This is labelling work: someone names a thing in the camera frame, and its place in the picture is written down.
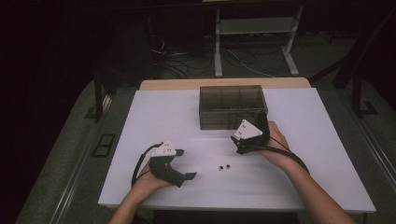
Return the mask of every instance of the floor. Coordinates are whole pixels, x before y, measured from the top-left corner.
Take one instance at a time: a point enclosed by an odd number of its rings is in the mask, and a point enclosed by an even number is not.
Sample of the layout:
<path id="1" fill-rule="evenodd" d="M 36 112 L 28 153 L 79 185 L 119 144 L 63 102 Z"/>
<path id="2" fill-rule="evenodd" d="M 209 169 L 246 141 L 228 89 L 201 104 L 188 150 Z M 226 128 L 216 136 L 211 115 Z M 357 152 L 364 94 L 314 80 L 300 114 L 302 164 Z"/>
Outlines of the floor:
<path id="1" fill-rule="evenodd" d="M 211 36 L 206 36 L 204 41 L 210 42 L 211 39 Z M 223 38 L 223 77 L 291 77 L 279 47 L 285 40 L 283 35 Z M 329 40 L 327 34 L 296 37 L 291 55 L 300 77 L 312 77 L 335 63 L 349 52 L 355 41 L 343 38 L 330 43 Z M 212 55 L 210 45 L 200 52 L 170 48 L 162 65 L 162 76 L 212 78 Z M 396 188 L 386 172 L 392 167 L 382 165 L 380 161 L 384 157 L 379 157 L 373 148 L 380 147 L 395 164 L 396 113 L 369 83 L 364 82 L 363 100 L 370 101 L 378 114 L 357 119 L 350 109 L 351 88 L 336 90 L 332 86 L 336 73 L 330 73 L 312 86 L 318 89 L 346 152 L 376 207 L 375 213 L 368 214 L 366 223 L 393 223 L 396 220 Z M 116 95 L 107 97 L 105 114 L 98 123 L 94 123 L 86 116 L 94 107 L 93 85 L 87 86 L 76 101 L 18 223 L 108 222 L 114 210 L 97 204 L 97 200 L 136 90 L 137 87 L 121 88 Z M 109 133 L 116 135 L 109 155 L 93 157 L 91 153 L 100 136 Z M 139 214 L 143 217 L 150 215 L 147 211 Z M 363 222 L 363 215 L 352 216 L 357 223 Z M 310 223 L 305 213 L 298 214 L 298 217 L 300 223 Z"/>

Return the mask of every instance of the person's left hand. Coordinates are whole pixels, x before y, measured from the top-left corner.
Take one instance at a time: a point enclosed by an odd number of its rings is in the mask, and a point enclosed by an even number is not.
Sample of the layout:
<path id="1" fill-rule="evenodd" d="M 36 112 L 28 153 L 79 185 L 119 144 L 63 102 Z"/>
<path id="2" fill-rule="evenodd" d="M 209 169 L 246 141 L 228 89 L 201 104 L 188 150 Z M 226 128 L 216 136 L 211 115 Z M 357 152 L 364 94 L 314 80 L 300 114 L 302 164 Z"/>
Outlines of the person's left hand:
<path id="1" fill-rule="evenodd" d="M 134 196 L 137 197 L 137 200 L 142 203 L 155 191 L 167 186 L 171 186 L 171 184 L 155 177 L 155 175 L 149 170 L 148 161 L 134 182 L 131 192 L 134 193 Z"/>

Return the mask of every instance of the transparent storage box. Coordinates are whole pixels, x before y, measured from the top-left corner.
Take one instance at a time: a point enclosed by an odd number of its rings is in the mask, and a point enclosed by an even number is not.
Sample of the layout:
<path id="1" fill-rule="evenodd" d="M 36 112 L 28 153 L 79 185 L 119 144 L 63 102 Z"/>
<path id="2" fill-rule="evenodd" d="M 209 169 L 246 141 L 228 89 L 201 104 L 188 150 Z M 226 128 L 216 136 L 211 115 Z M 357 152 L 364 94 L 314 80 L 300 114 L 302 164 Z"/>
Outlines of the transparent storage box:
<path id="1" fill-rule="evenodd" d="M 201 130 L 236 130 L 242 119 L 258 124 L 268 113 L 262 86 L 211 86 L 200 88 Z"/>

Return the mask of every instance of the white tabletop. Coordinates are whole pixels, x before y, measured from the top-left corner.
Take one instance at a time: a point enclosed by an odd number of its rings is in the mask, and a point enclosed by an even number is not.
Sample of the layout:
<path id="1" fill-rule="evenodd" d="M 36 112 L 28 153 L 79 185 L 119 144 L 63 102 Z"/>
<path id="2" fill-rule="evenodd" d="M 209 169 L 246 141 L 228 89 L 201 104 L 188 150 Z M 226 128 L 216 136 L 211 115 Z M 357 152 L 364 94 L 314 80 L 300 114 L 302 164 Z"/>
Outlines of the white tabletop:
<path id="1" fill-rule="evenodd" d="M 274 120 L 317 182 L 348 212 L 375 207 L 335 131 L 316 89 L 264 89 Z M 202 131 L 199 90 L 138 91 L 109 168 L 99 204 L 118 206 L 134 167 L 150 146 L 171 140 L 185 153 L 172 161 L 181 173 L 197 172 L 181 188 L 160 189 L 142 206 L 153 209 L 300 211 L 289 179 L 256 153 L 239 155 L 233 130 Z M 149 159 L 147 155 L 143 165 Z M 229 169 L 219 170 L 230 164 Z"/>

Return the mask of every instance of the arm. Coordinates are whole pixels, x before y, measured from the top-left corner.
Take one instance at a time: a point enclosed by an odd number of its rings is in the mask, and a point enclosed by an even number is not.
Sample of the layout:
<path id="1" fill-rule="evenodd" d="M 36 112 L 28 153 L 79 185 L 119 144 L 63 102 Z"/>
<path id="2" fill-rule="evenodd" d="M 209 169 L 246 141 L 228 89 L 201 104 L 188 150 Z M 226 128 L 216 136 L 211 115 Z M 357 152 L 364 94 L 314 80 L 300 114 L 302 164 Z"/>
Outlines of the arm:
<path id="1" fill-rule="evenodd" d="M 149 166 L 146 164 L 140 172 L 140 176 L 122 200 L 122 203 L 113 218 L 111 218 L 108 223 L 131 224 L 134 220 L 134 214 L 136 213 L 138 205 L 145 201 L 155 191 L 166 186 L 170 186 L 170 184 L 155 177 L 149 170 Z"/>
<path id="2" fill-rule="evenodd" d="M 271 137 L 267 146 L 288 146 L 285 136 L 272 121 L 268 122 Z M 294 160 L 279 153 L 262 150 L 259 152 L 268 161 L 282 169 L 297 190 L 313 223 L 355 223 L 352 218 L 330 197 L 329 194 Z"/>

